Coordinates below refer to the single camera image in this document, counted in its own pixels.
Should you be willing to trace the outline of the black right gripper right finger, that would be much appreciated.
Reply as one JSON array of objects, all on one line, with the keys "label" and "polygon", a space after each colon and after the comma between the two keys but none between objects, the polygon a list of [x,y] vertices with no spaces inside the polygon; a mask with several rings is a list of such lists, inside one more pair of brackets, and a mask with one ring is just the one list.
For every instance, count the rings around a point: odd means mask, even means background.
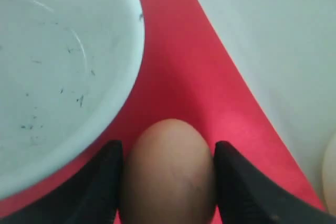
[{"label": "black right gripper right finger", "polygon": [[223,223],[335,223],[335,217],[284,190],[230,142],[215,145],[217,205]]}]

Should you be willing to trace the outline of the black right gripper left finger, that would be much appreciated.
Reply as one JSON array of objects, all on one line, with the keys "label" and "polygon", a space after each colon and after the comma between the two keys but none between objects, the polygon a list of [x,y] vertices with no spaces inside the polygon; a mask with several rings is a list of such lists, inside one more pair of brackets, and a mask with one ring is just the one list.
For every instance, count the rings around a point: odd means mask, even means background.
[{"label": "black right gripper left finger", "polygon": [[122,143],[109,141],[70,179],[1,223],[113,223],[122,168]]}]

